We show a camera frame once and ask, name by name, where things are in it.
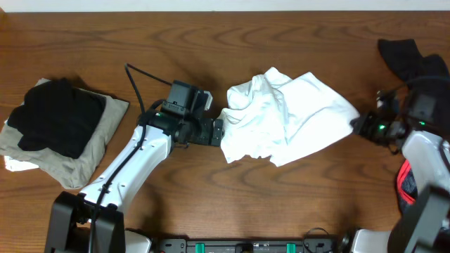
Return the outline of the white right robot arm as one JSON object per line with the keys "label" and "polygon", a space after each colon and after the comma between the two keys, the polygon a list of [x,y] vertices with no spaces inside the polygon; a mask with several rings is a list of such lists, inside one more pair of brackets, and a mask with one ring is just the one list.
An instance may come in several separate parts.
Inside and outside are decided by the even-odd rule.
{"label": "white right robot arm", "polygon": [[356,231],[350,252],[449,251],[449,142],[437,109],[436,96],[411,91],[401,104],[380,91],[377,110],[352,120],[355,134],[405,157],[418,196],[392,230]]}

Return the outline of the white printed t-shirt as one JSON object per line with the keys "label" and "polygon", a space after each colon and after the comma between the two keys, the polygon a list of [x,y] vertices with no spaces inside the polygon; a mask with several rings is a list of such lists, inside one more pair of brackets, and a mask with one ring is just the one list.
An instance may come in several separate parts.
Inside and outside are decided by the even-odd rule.
{"label": "white printed t-shirt", "polygon": [[311,72],[295,79],[271,67],[232,86],[221,111],[221,150],[228,163],[248,155],[277,167],[347,137],[357,109]]}

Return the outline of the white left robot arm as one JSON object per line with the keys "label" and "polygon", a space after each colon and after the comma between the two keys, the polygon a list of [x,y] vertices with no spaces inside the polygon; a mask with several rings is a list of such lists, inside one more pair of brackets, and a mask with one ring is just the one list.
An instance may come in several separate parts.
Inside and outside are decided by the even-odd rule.
{"label": "white left robot arm", "polygon": [[45,252],[149,252],[152,240],[124,227],[124,214],[176,144],[218,147],[223,120],[149,109],[110,166],[78,194],[63,191],[51,209]]}

